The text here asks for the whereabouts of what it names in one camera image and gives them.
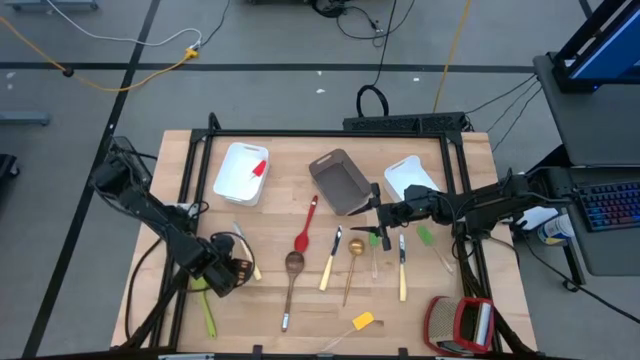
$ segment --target utensil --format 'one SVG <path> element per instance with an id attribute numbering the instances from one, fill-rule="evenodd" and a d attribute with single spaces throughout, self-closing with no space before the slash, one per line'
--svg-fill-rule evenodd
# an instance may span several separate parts
<path id="1" fill-rule="evenodd" d="M 253 179 L 254 177 L 260 177 L 262 176 L 262 174 L 264 173 L 264 169 L 267 167 L 267 161 L 266 160 L 262 160 L 260 161 L 260 163 L 258 164 L 258 166 L 256 166 L 252 171 L 251 171 L 251 179 Z"/>
<path id="2" fill-rule="evenodd" d="M 293 243 L 294 249 L 298 252 L 304 252 L 307 250 L 307 246 L 309 246 L 309 235 L 307 231 L 309 230 L 309 224 L 311 224 L 311 218 L 313 217 L 313 212 L 316 210 L 316 205 L 318 204 L 318 195 L 314 196 L 311 200 L 311 206 L 309 206 L 309 214 L 307 215 L 307 223 L 304 225 L 304 229 L 296 237 L 295 242 Z"/>
<path id="3" fill-rule="evenodd" d="M 329 284 L 329 275 L 331 275 L 331 265 L 333 264 L 333 257 L 338 252 L 338 245 L 340 245 L 340 239 L 342 238 L 342 225 L 338 225 L 338 231 L 336 231 L 336 237 L 333 240 L 333 249 L 327 260 L 327 265 L 324 267 L 324 273 L 322 274 L 322 280 L 320 280 L 320 291 L 325 291 Z"/>
<path id="4" fill-rule="evenodd" d="M 342 335 L 340 335 L 340 336 L 334 338 L 333 340 L 329 341 L 327 346 L 325 346 L 322 350 L 320 350 L 320 352 L 323 353 L 323 352 L 327 352 L 327 351 L 331 350 L 333 347 L 338 345 L 338 343 L 340 343 L 340 341 L 342 341 L 344 338 L 346 338 L 347 336 L 351 335 L 352 333 L 354 333 L 356 331 L 360 331 L 360 330 L 364 329 L 369 324 L 371 324 L 373 321 L 374 321 L 373 314 L 368 312 L 368 311 L 363 313 L 362 315 L 358 316 L 357 318 L 351 320 L 351 322 L 353 323 L 353 328 L 347 330 Z"/>
<path id="5" fill-rule="evenodd" d="M 289 275 L 289 290 L 287 291 L 287 302 L 284 306 L 282 332 L 287 331 L 287 329 L 289 328 L 289 314 L 291 312 L 291 295 L 293 295 L 293 282 L 302 272 L 302 269 L 304 269 L 304 256 L 297 251 L 292 251 L 287 255 L 284 264 L 287 268 L 287 274 Z"/>
<path id="6" fill-rule="evenodd" d="M 376 247 L 380 244 L 380 239 L 372 233 L 369 233 L 369 245 L 371 245 L 371 251 L 373 257 L 371 257 L 371 278 L 376 280 L 378 278 L 378 260 L 376 259 Z"/>
<path id="7" fill-rule="evenodd" d="M 247 240 L 247 237 L 242 232 L 242 229 L 240 229 L 240 225 L 235 221 L 233 222 L 233 230 L 236 232 L 236 234 L 242 236 L 245 239 L 245 241 Z M 253 256 L 251 256 L 251 252 L 249 251 L 247 244 L 245 244 L 244 241 L 240 241 L 240 244 L 242 244 L 242 248 L 244 249 L 244 254 L 251 259 L 251 262 L 253 262 L 253 277 L 256 278 L 256 280 L 262 279 L 262 273 L 260 272 L 260 269 L 258 269 L 258 264 L 256 262 L 256 259 L 254 259 Z"/>
<path id="8" fill-rule="evenodd" d="M 407 301 L 407 278 L 404 273 L 404 263 L 407 261 L 407 253 L 404 244 L 404 235 L 400 234 L 400 301 Z"/>
<path id="9" fill-rule="evenodd" d="M 347 297 L 349 296 L 349 289 L 351 288 L 351 276 L 353 276 L 353 268 L 356 266 L 356 258 L 364 253 L 364 241 L 360 239 L 349 241 L 349 252 L 352 255 L 351 269 L 349 270 L 349 277 L 347 277 L 347 286 L 344 288 L 344 298 L 342 299 L 343 307 L 347 305 Z"/>
<path id="10" fill-rule="evenodd" d="M 426 246 L 431 247 L 433 251 L 436 252 L 436 255 L 438 255 L 438 258 L 440 259 L 440 263 L 442 263 L 442 266 L 444 266 L 445 270 L 447 270 L 450 275 L 453 275 L 453 268 L 451 267 L 447 259 L 445 259 L 444 256 L 440 254 L 440 251 L 438 251 L 438 248 L 435 246 L 435 239 L 433 238 L 433 235 L 431 235 L 431 232 L 429 232 L 429 230 L 427 230 L 427 228 L 423 225 L 418 226 L 416 231 L 418 232 L 418 236 L 420 237 L 422 242 Z"/>
<path id="11" fill-rule="evenodd" d="M 198 280 L 191 278 L 192 290 L 203 290 L 206 287 L 208 287 L 208 285 L 204 277 L 200 277 Z M 198 295 L 200 297 L 200 306 L 202 307 L 202 312 L 204 313 L 204 320 L 207 324 L 207 332 L 212 339 L 215 339 L 216 323 L 213 321 L 213 314 L 211 314 L 211 309 L 209 308 L 209 303 L 207 302 L 207 295 L 204 291 L 199 291 Z"/>

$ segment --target knife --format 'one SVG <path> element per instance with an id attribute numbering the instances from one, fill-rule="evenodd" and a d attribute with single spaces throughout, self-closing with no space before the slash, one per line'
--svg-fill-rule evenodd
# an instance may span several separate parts
<path id="1" fill-rule="evenodd" d="M 407 261 L 407 253 L 404 244 L 404 235 L 400 234 L 400 301 L 407 301 L 407 277 L 404 273 L 404 263 Z"/>
<path id="2" fill-rule="evenodd" d="M 240 225 L 238 225 L 238 223 L 235 221 L 233 222 L 233 229 L 236 234 L 242 236 L 245 240 L 247 239 L 247 237 L 244 236 L 242 229 L 240 229 Z M 240 241 L 240 244 L 242 244 L 245 255 L 247 255 L 247 257 L 252 257 L 247 244 L 245 244 L 244 241 Z M 251 259 L 251 261 L 253 262 L 253 277 L 256 278 L 256 280 L 262 279 L 262 273 L 260 273 L 260 269 L 258 269 L 258 263 L 256 262 L 256 259 Z"/>
<path id="3" fill-rule="evenodd" d="M 333 240 L 333 249 L 331 249 L 331 255 L 327 260 L 327 266 L 324 268 L 324 274 L 322 274 L 322 280 L 320 281 L 319 289 L 325 291 L 329 284 L 329 275 L 331 275 L 331 265 L 333 264 L 333 257 L 338 252 L 338 245 L 340 245 L 340 239 L 342 238 L 342 225 L 338 225 L 338 231 L 336 231 L 336 238 Z"/>

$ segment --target wire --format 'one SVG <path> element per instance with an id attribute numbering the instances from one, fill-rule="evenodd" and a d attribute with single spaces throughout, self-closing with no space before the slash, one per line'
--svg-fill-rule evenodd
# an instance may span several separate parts
<path id="1" fill-rule="evenodd" d="M 508 242 L 504 241 L 504 240 L 500 240 L 500 239 L 496 239 L 493 236 L 489 236 L 487 238 L 487 240 L 491 240 L 495 243 L 499 243 L 500 245 L 506 246 L 508 248 L 510 248 L 511 250 L 513 250 L 513 253 L 516 255 L 516 262 L 518 263 L 518 267 L 520 267 L 520 256 L 518 255 L 518 251 L 516 250 L 515 246 L 509 244 Z"/>
<path id="2" fill-rule="evenodd" d="M 533 98 L 536 97 L 536 95 L 538 95 L 538 93 L 542 90 L 542 86 L 533 94 L 531 95 L 531 97 L 529 98 L 529 100 L 527 100 L 526 103 L 524 103 L 524 106 L 522 107 L 522 110 L 520 110 L 520 113 L 518 114 L 518 116 L 516 117 L 515 120 L 513 120 L 513 123 L 511 123 L 511 126 L 509 126 L 509 129 L 507 129 L 507 132 L 502 135 L 502 138 L 500 139 L 500 141 L 498 141 L 498 143 L 496 144 L 496 146 L 491 149 L 491 152 L 496 151 L 496 149 L 498 149 L 498 146 L 500 146 L 500 144 L 502 144 L 502 142 L 504 141 L 504 139 L 507 138 L 507 135 L 509 135 L 509 133 L 511 132 L 511 129 L 513 129 L 514 126 L 516 126 L 516 123 L 518 122 L 518 120 L 520 120 L 520 117 L 522 117 L 522 114 L 524 113 L 524 110 L 527 108 L 527 105 L 529 105 L 529 103 L 531 102 L 531 100 L 533 100 Z"/>
<path id="3" fill-rule="evenodd" d="M 469 203 L 469 201 L 471 201 L 473 198 L 469 198 L 467 199 L 467 201 L 463 202 L 462 205 L 460 205 L 460 207 L 458 208 L 458 210 L 454 210 L 453 209 L 453 205 L 451 205 L 451 202 L 444 196 L 440 195 L 440 194 L 435 194 L 435 196 L 437 198 L 442 199 L 448 206 L 449 209 L 451 210 L 451 214 L 453 215 L 453 219 L 451 221 L 451 236 L 454 237 L 453 243 L 451 244 L 451 255 L 453 256 L 454 259 L 456 260 L 461 260 L 461 261 L 467 261 L 471 255 L 473 255 L 475 248 L 471 249 L 471 252 L 469 253 L 465 253 L 465 256 L 463 258 L 459 257 L 458 255 L 456 255 L 454 249 L 456 247 L 456 245 L 460 242 L 461 238 L 457 238 L 455 236 L 455 232 L 456 232 L 456 221 L 458 221 L 458 215 L 460 215 L 460 211 L 462 211 L 462 209 Z"/>
<path id="4" fill-rule="evenodd" d="M 145 251 L 144 254 L 142 254 L 142 256 L 140 257 L 140 260 L 138 260 L 138 263 L 133 268 L 133 272 L 131 273 L 131 280 L 129 281 L 129 288 L 127 290 L 127 302 L 124 308 L 124 334 L 127 337 L 127 340 L 131 339 L 131 332 L 129 331 L 129 315 L 131 314 L 131 298 L 133 298 L 133 283 L 136 280 L 136 276 L 138 275 L 138 271 L 140 270 L 140 267 L 142 266 L 142 263 L 144 262 L 144 260 L 153 252 L 153 250 L 155 250 L 155 248 L 158 247 L 158 245 L 160 245 L 161 242 L 162 242 L 162 239 L 158 238 L 158 240 L 156 240 L 156 242 L 154 242 L 153 245 L 151 245 L 151 247 L 147 249 L 147 251 Z"/>
<path id="5" fill-rule="evenodd" d="M 202 45 L 200 45 L 201 48 L 204 47 L 205 45 L 207 45 L 207 43 L 211 40 L 213 35 L 215 35 L 218 32 L 218 30 L 220 30 L 220 28 L 222 27 L 222 24 L 224 24 L 224 19 L 225 19 L 225 16 L 227 15 L 227 10 L 229 9 L 229 4 L 230 3 L 231 3 L 231 0 L 227 0 L 227 5 L 224 7 L 224 11 L 222 12 L 222 18 L 220 19 L 220 23 L 211 32 L 211 34 L 209 34 L 209 36 L 207 36 L 207 39 L 204 42 L 202 42 Z"/>
<path id="6" fill-rule="evenodd" d="M 140 44 L 140 45 L 145 45 L 145 46 L 161 46 L 164 45 L 166 43 L 168 43 L 169 41 L 177 38 L 178 36 L 192 31 L 198 34 L 198 40 L 190 46 L 191 49 L 195 49 L 197 50 L 200 47 L 200 43 L 202 41 L 202 33 L 200 32 L 200 30 L 198 29 L 194 29 L 194 28 L 187 28 L 184 30 L 180 30 L 177 33 L 175 33 L 174 35 L 172 35 L 171 37 L 169 37 L 168 39 L 159 42 L 159 43 L 147 43 L 144 41 L 139 41 L 136 39 L 130 39 L 130 38 L 116 38 L 116 37 L 111 37 L 111 36 L 100 36 L 100 35 L 94 35 L 90 32 L 88 32 L 87 30 L 83 29 L 80 25 L 76 24 L 73 20 L 71 20 L 67 15 L 65 15 L 60 9 L 58 9 L 57 6 L 55 6 L 53 4 L 53 2 L 51 0 L 47 0 L 47 2 L 49 3 L 49 5 L 60 15 L 62 16 L 65 20 L 67 20 L 71 25 L 73 25 L 76 29 L 82 31 L 85 35 L 90 36 L 94 39 L 99 39 L 99 40 L 111 40 L 111 41 L 122 41 L 122 42 L 132 42 L 132 43 L 136 43 L 136 44 Z"/>
<path id="7" fill-rule="evenodd" d="M 382 56 L 380 57 L 380 65 L 378 65 L 378 75 L 376 75 L 376 81 L 373 82 L 371 86 L 375 87 L 380 79 L 380 72 L 382 71 L 382 64 L 384 63 L 384 54 L 387 52 L 387 44 L 389 43 L 389 32 L 391 29 L 391 22 L 393 21 L 393 14 L 396 12 L 396 4 L 398 0 L 393 0 L 393 7 L 391 8 L 391 15 L 389 15 L 389 26 L 387 28 L 387 33 L 385 36 L 384 46 L 382 48 Z"/>
<path id="8" fill-rule="evenodd" d="M 344 28 L 342 27 L 342 25 L 340 24 L 340 17 L 341 17 L 341 16 L 338 16 L 338 17 L 336 18 L 336 24 L 338 25 L 338 29 L 340 29 L 340 31 L 342 32 L 342 34 L 344 34 L 345 36 L 347 36 L 347 37 L 349 37 L 349 38 L 351 38 L 351 39 L 355 39 L 355 40 L 373 40 L 373 41 L 375 41 L 376 39 L 382 39 L 382 38 L 385 38 L 385 42 L 386 42 L 386 38 L 387 38 L 389 35 L 393 34 L 396 30 L 398 30 L 398 29 L 400 28 L 400 26 L 402 26 L 402 24 L 404 24 L 405 20 L 407 20 L 407 17 L 409 17 L 409 13 L 411 13 L 411 10 L 413 9 L 413 5 L 414 5 L 415 3 L 416 3 L 416 0 L 412 0 L 412 1 L 411 1 L 411 5 L 409 5 L 409 8 L 407 9 L 407 12 L 406 12 L 406 13 L 404 14 L 404 16 L 402 17 L 402 20 L 400 21 L 400 23 L 398 23 L 398 25 L 396 25 L 396 27 L 394 27 L 393 29 L 391 29 L 391 28 L 389 27 L 389 29 L 387 30 L 387 33 L 386 33 L 386 34 L 383 34 L 383 35 L 375 35 L 375 36 L 357 36 L 357 35 L 351 35 L 351 34 L 347 33 L 347 32 L 344 30 Z M 371 27 L 372 27 L 374 30 L 377 30 L 377 31 L 382 30 L 382 29 L 378 30 L 378 25 L 377 25 L 377 24 L 376 24 L 376 23 L 371 19 L 371 17 L 369 16 L 369 14 L 368 14 L 365 10 L 363 10 L 363 9 L 361 9 L 361 8 L 357 7 L 357 6 L 348 6 L 348 7 L 345 7 L 344 9 L 345 9 L 345 10 L 349 10 L 349 9 L 356 9 L 356 10 L 361 11 L 362 13 L 364 13 L 364 14 L 365 14 L 365 16 L 367 17 L 367 20 L 369 21 L 369 25 L 371 25 Z M 382 46 L 382 44 L 380 44 L 380 45 L 376 45 L 376 44 L 374 43 L 374 46 L 376 46 L 376 47 L 381 47 L 381 46 Z"/>
<path id="9" fill-rule="evenodd" d="M 440 85 L 438 86 L 438 92 L 436 93 L 436 100 L 433 103 L 433 112 L 436 112 L 438 108 L 438 101 L 440 100 L 440 92 L 444 86 L 444 80 L 447 78 L 447 73 L 449 72 L 449 64 L 453 62 L 453 56 L 456 53 L 456 47 L 458 47 L 458 40 L 460 40 L 460 33 L 462 32 L 462 28 L 464 27 L 464 23 L 467 21 L 467 17 L 469 16 L 469 8 L 471 7 L 471 0 L 467 0 L 467 3 L 464 5 L 464 11 L 462 12 L 462 17 L 460 18 L 460 23 L 458 24 L 458 29 L 456 29 L 456 34 L 453 37 L 453 43 L 451 44 L 451 50 L 449 51 L 449 58 L 447 59 L 447 63 L 444 66 L 444 71 L 442 72 L 442 78 L 440 78 Z"/>
<path id="10" fill-rule="evenodd" d="M 14 35 L 16 35 L 18 37 L 18 39 L 22 40 L 25 44 L 27 44 L 31 49 L 33 49 L 35 52 L 37 52 L 38 54 L 40 54 L 40 56 L 42 56 L 45 60 L 47 60 L 47 62 L 49 62 L 51 65 L 53 65 L 54 67 L 56 67 L 58 70 L 62 71 L 65 76 L 73 76 L 75 77 L 78 81 L 80 81 L 81 83 L 88 85 L 94 89 L 98 89 L 98 90 L 102 90 L 102 91 L 107 91 L 107 92 L 125 92 L 125 91 L 129 91 L 132 89 L 135 89 L 137 87 L 140 87 L 144 84 L 146 84 L 147 82 L 149 82 L 149 80 L 155 78 L 158 75 L 167 73 L 171 70 L 176 69 L 177 67 L 181 66 L 182 64 L 184 64 L 185 62 L 187 62 L 188 60 L 191 60 L 193 58 L 198 57 L 198 52 L 191 49 L 191 48 L 187 48 L 187 52 L 185 54 L 185 56 L 182 58 L 182 60 L 180 60 L 179 62 L 177 62 L 176 64 L 164 69 L 164 70 L 160 70 L 157 71 L 149 76 L 147 76 L 144 80 L 138 82 L 137 84 L 133 84 L 131 86 L 127 86 L 124 88 L 106 88 L 106 87 L 102 87 L 80 75 L 75 75 L 73 73 L 73 70 L 71 69 L 67 69 L 64 66 L 62 66 L 60 63 L 58 63 L 57 61 L 53 60 L 49 55 L 47 55 L 44 51 L 40 50 L 40 48 L 38 48 L 35 44 L 33 44 L 31 41 L 29 41 L 26 37 L 24 37 L 13 25 L 11 25 L 11 23 L 4 18 L 3 16 L 0 16 L 0 22 L 2 22 Z"/>
<path id="11" fill-rule="evenodd" d="M 193 209 L 193 207 L 196 206 L 196 204 L 197 203 L 191 204 L 191 206 L 189 206 L 189 209 L 187 210 L 187 213 L 189 213 L 191 211 L 191 209 Z M 211 206 L 209 206 L 209 203 L 204 201 L 204 200 L 200 201 L 200 204 L 202 204 L 204 206 L 200 207 L 197 213 L 191 215 L 191 217 L 189 217 L 189 220 L 193 220 L 193 219 L 195 219 L 197 217 L 200 217 L 200 215 L 204 214 L 205 212 L 207 212 L 211 208 Z"/>
<path id="12" fill-rule="evenodd" d="M 493 122 L 493 124 L 491 124 L 491 126 L 489 126 L 489 128 L 487 129 L 487 131 L 485 132 L 489 132 L 493 129 L 494 126 L 496 126 L 500 120 L 502 120 L 502 118 L 507 115 L 507 113 L 509 112 L 509 110 L 511 110 L 512 107 L 514 107 L 516 105 L 516 103 L 518 102 L 518 100 L 520 100 L 523 96 L 525 96 L 529 90 L 531 90 L 532 87 L 534 87 L 537 84 L 537 82 L 532 83 L 531 85 L 529 85 L 529 87 L 520 95 L 518 95 L 518 97 L 513 100 L 513 102 L 511 102 L 511 104 L 509 104 L 509 106 L 504 110 L 504 112 L 502 112 L 502 115 L 500 115 L 496 121 Z"/>
<path id="13" fill-rule="evenodd" d="M 369 26 L 371 27 L 371 29 L 373 29 L 373 31 L 375 31 L 375 33 L 376 33 L 376 34 L 377 34 L 377 33 L 379 33 L 379 32 L 382 32 L 382 33 L 384 32 L 384 30 L 380 29 L 380 27 L 378 26 L 378 24 L 377 24 L 375 21 L 373 21 L 373 19 L 371 19 L 371 16 L 369 16 L 369 13 L 367 13 L 367 12 L 366 12 L 365 10 L 363 10 L 362 8 L 359 8 L 359 7 L 357 7 L 357 6 L 348 6 L 348 7 L 345 7 L 345 8 L 344 8 L 344 13 L 343 13 L 343 14 L 344 14 L 344 15 L 346 15 L 346 14 L 347 14 L 347 10 L 351 10 L 351 9 L 353 9 L 353 10 L 358 10 L 358 11 L 360 11 L 362 14 L 364 14 L 364 16 L 367 18 L 367 21 L 369 22 Z M 356 37 L 354 37 L 354 36 L 352 36 L 352 35 L 350 35 L 350 34 L 347 34 L 347 32 L 346 32 L 346 31 L 342 28 L 342 26 L 340 25 L 340 17 L 341 17 L 341 16 L 338 16 L 338 17 L 336 18 L 336 24 L 338 25 L 338 29 L 340 29 L 340 31 L 341 31 L 344 35 L 346 35 L 347 37 L 350 37 L 350 38 L 352 38 L 352 39 L 356 39 L 356 40 L 362 40 L 362 39 L 357 39 Z M 376 40 L 377 40 L 377 39 L 382 39 L 382 42 L 380 42 L 380 43 L 376 43 Z M 382 46 L 384 45 L 384 42 L 385 42 L 385 40 L 384 40 L 384 36 L 381 36 L 381 37 L 379 37 L 379 38 L 377 38 L 377 37 L 375 37 L 375 36 L 372 36 L 372 37 L 371 37 L 371 43 L 373 44 L 373 47 L 375 47 L 375 48 L 382 47 Z"/>
<path id="14" fill-rule="evenodd" d="M 513 89 L 511 89 L 511 90 L 507 91 L 506 93 L 504 93 L 504 94 L 502 94 L 502 95 L 500 95 L 500 96 L 498 96 L 498 97 L 495 97 L 495 98 L 493 98 L 493 99 L 491 99 L 491 100 L 487 101 L 486 103 L 484 103 L 484 104 L 482 104 L 482 105 L 478 106 L 477 108 L 475 108 L 475 109 L 473 109 L 473 110 L 465 111 L 465 113 L 466 113 L 466 114 L 474 113 L 474 112 L 476 112 L 476 111 L 478 111 L 478 110 L 482 109 L 483 107 L 485 107 L 485 106 L 487 106 L 487 105 L 489 105 L 489 104 L 491 104 L 491 103 L 493 103 L 493 102 L 496 102 L 496 101 L 498 101 L 498 100 L 502 99 L 503 97 L 505 97 L 505 96 L 507 96 L 507 95 L 511 94 L 512 92 L 514 92 L 514 91 L 518 90 L 520 87 L 522 87 L 522 85 L 524 85 L 524 84 L 526 84 L 527 82 L 529 82 L 529 80 L 533 79 L 535 76 L 536 76 L 535 74 L 531 75 L 529 78 L 527 78 L 527 80 L 525 80 L 525 81 L 521 82 L 520 84 L 516 85 L 516 87 L 514 87 Z"/>
<path id="15" fill-rule="evenodd" d="M 151 155 L 151 154 L 145 154 L 145 153 L 139 153 L 137 151 L 132 151 L 132 150 L 122 150 L 122 152 L 127 153 L 127 154 L 132 154 L 132 155 L 136 155 L 136 156 L 140 156 L 140 157 L 145 157 L 147 159 L 151 159 L 151 160 L 155 160 L 158 161 L 158 157 L 155 155 Z"/>
<path id="16" fill-rule="evenodd" d="M 562 272 L 560 272 L 558 269 L 554 268 L 553 266 L 549 265 L 549 263 L 547 263 L 546 261 L 542 260 L 542 258 L 540 258 L 540 256 L 538 256 L 538 254 L 536 254 L 533 249 L 531 248 L 531 245 L 529 244 L 529 240 L 527 239 L 526 236 L 523 236 L 524 238 L 524 243 L 527 245 L 527 248 L 529 248 L 529 251 L 531 252 L 531 255 L 533 255 L 534 258 L 536 258 L 538 261 L 540 261 L 544 266 L 546 266 L 549 270 L 553 271 L 554 273 L 556 273 L 558 276 L 560 276 L 561 278 L 563 278 L 565 281 L 567 281 L 568 283 L 570 283 L 571 285 L 575 286 L 576 288 L 582 290 L 584 293 L 586 293 L 587 295 L 591 296 L 592 298 L 598 300 L 602 305 L 608 307 L 609 309 L 617 312 L 618 314 L 630 319 L 631 321 L 635 322 L 636 324 L 640 324 L 640 319 L 638 319 L 637 317 L 629 314 L 628 312 L 612 305 L 610 302 L 604 300 L 603 298 L 601 298 L 600 296 L 594 294 L 593 292 L 587 290 L 586 288 L 578 285 L 575 281 L 573 281 L 571 278 L 569 278 L 568 276 L 566 276 L 565 274 L 563 274 Z"/>

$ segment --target red handle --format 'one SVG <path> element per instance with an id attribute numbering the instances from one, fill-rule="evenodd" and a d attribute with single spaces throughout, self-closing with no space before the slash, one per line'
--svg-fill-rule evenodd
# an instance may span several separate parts
<path id="1" fill-rule="evenodd" d="M 307 232 L 309 230 L 309 225 L 311 224 L 311 218 L 313 217 L 313 212 L 316 210 L 316 205 L 318 204 L 318 195 L 315 195 L 311 200 L 311 206 L 309 207 L 309 215 L 307 215 L 307 223 L 304 224 L 303 232 Z"/>

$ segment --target white cable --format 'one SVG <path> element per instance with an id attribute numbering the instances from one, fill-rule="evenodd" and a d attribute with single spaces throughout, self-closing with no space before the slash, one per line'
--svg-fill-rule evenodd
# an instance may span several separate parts
<path id="1" fill-rule="evenodd" d="M 65 20 L 67 20 L 69 23 L 71 23 L 71 25 L 75 26 L 76 29 L 82 31 L 85 35 L 90 36 L 94 39 L 100 39 L 100 40 L 111 40 L 111 41 L 125 41 L 125 42 L 132 42 L 132 43 L 136 43 L 136 44 L 141 44 L 141 45 L 145 45 L 145 46 L 161 46 L 164 45 L 166 43 L 168 43 L 169 41 L 175 39 L 176 37 L 184 34 L 185 32 L 188 31 L 193 31 L 198 33 L 198 41 L 196 41 L 193 45 L 190 46 L 190 48 L 197 50 L 200 47 L 200 44 L 202 42 L 202 33 L 200 32 L 200 30 L 198 29 L 194 29 L 194 28 L 188 28 L 188 29 L 184 29 L 184 30 L 180 30 L 179 32 L 177 32 L 176 34 L 174 34 L 173 36 L 171 36 L 170 38 L 159 42 L 157 44 L 152 44 L 152 43 L 146 43 L 143 41 L 138 41 L 136 39 L 129 39 L 129 38 L 116 38 L 116 37 L 110 37 L 110 36 L 99 36 L 99 35 L 95 35 L 92 34 L 90 32 L 88 32 L 87 30 L 83 29 L 80 25 L 76 24 L 73 20 L 71 20 L 67 15 L 65 15 L 62 11 L 60 11 L 60 9 L 58 9 L 57 6 L 55 6 L 53 4 L 53 2 L 51 0 L 47 0 L 47 2 L 49 3 L 49 5 L 51 5 L 51 7 L 58 13 L 60 14 L 60 16 L 62 16 Z"/>

